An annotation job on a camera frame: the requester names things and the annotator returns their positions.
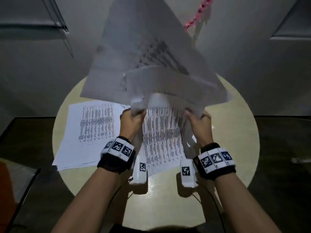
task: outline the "pink object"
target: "pink object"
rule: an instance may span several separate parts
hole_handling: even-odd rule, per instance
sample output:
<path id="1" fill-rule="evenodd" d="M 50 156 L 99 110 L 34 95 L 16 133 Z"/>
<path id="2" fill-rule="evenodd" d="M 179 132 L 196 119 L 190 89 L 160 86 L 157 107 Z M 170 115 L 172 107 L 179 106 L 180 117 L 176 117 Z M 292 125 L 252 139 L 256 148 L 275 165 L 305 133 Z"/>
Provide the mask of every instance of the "pink object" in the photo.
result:
<path id="1" fill-rule="evenodd" d="M 191 19 L 189 22 L 187 22 L 184 27 L 185 27 L 185 31 L 187 31 L 187 29 L 193 25 L 195 25 L 195 23 L 197 21 L 199 21 L 202 17 L 203 12 L 213 3 L 214 0 L 204 0 L 199 9 L 197 10 L 195 16 L 193 17 L 193 19 Z"/>

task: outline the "wooden table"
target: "wooden table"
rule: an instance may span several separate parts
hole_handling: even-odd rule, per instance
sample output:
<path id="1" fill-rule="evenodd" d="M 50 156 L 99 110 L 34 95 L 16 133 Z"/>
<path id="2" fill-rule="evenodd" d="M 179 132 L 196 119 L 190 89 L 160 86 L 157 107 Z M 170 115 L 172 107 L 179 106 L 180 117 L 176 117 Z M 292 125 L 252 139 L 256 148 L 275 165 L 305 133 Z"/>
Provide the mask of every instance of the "wooden table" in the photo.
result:
<path id="1" fill-rule="evenodd" d="M 233 99 L 228 103 L 206 107 L 212 115 L 214 141 L 227 148 L 236 163 L 237 175 L 248 186 L 256 171 L 259 158 L 258 129 L 251 110 L 239 92 L 225 79 L 218 76 Z M 68 106 L 90 99 L 81 98 L 80 93 L 86 78 L 81 80 L 65 98 L 55 119 L 52 145 L 54 156 L 64 137 Z M 69 190 L 76 195 L 96 167 L 76 168 L 60 172 Z M 129 196 L 122 225 L 139 230 L 149 230 L 163 226 L 193 227 L 209 218 L 208 209 L 202 209 L 198 193 L 183 194 L 178 179 L 179 167 L 149 177 L 145 194 L 121 188 Z"/>

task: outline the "tabletop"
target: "tabletop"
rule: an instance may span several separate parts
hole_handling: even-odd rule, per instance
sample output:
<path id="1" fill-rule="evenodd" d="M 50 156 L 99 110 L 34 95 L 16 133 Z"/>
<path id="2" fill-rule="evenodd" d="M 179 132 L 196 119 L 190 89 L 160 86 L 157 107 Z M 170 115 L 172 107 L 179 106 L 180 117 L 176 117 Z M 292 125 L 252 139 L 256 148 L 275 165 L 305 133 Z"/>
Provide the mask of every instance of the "tabletop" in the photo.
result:
<path id="1" fill-rule="evenodd" d="M 236 163 L 237 175 L 248 186 L 255 174 L 259 158 L 259 134 L 254 116 L 239 92 L 224 78 L 220 81 L 231 93 L 233 99 L 224 104 L 208 106 L 205 109 L 212 116 L 213 139 L 228 150 Z M 60 106 L 55 119 L 52 135 L 54 156 L 64 137 L 68 107 L 70 104 L 91 101 L 81 98 L 80 93 L 86 78 L 81 80 L 68 94 Z M 68 189 L 76 195 L 96 167 L 76 168 L 60 171 Z M 163 226 L 194 227 L 213 219 L 209 203 L 204 205 L 204 191 L 189 190 L 180 184 L 180 169 L 173 168 L 148 178 L 148 183 L 139 188 L 127 185 L 120 190 L 113 202 L 118 202 L 125 195 L 123 226 L 139 230 L 150 230 Z M 212 181 L 206 183 L 217 199 Z"/>

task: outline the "cable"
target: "cable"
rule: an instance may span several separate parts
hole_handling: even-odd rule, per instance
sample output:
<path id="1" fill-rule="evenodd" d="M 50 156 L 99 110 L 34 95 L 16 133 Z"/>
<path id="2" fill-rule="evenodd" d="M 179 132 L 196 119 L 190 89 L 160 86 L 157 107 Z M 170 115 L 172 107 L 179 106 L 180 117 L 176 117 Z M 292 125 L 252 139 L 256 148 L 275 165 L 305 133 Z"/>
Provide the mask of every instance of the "cable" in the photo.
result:
<path id="1" fill-rule="evenodd" d="M 220 220 L 221 220 L 222 228 L 223 228 L 223 230 L 224 230 L 224 233 L 226 233 L 226 229 L 225 229 L 224 222 L 223 222 L 223 220 L 222 220 L 220 211 L 219 211 L 219 209 L 218 209 L 218 207 L 217 207 L 217 204 L 216 204 L 216 201 L 215 201 L 213 195 L 211 194 L 211 192 L 210 192 L 204 185 L 202 185 L 201 183 L 199 183 L 199 182 L 197 182 L 197 181 L 196 181 L 196 183 L 197 183 L 198 185 L 200 185 L 201 187 L 203 187 L 203 188 L 209 193 L 209 195 L 212 197 L 212 200 L 214 201 L 214 204 L 215 204 L 215 206 L 216 206 L 216 209 L 217 209 L 219 218 L 220 218 Z"/>
<path id="2" fill-rule="evenodd" d="M 127 183 L 129 183 L 131 180 L 133 180 L 134 178 L 132 177 L 132 178 L 130 178 L 130 179 L 128 179 L 127 180 Z M 114 197 L 117 195 L 117 193 L 119 192 L 119 190 L 121 189 L 121 187 L 123 186 L 123 185 L 120 185 L 119 186 L 119 188 L 116 190 L 116 192 L 114 193 L 114 195 L 112 196 L 112 198 L 111 198 L 111 200 L 110 200 L 110 202 L 109 202 L 109 204 L 108 204 L 108 208 L 107 209 L 109 209 L 109 206 L 110 206 L 110 204 L 111 204 L 111 202 L 113 201 L 113 199 L 114 199 Z"/>

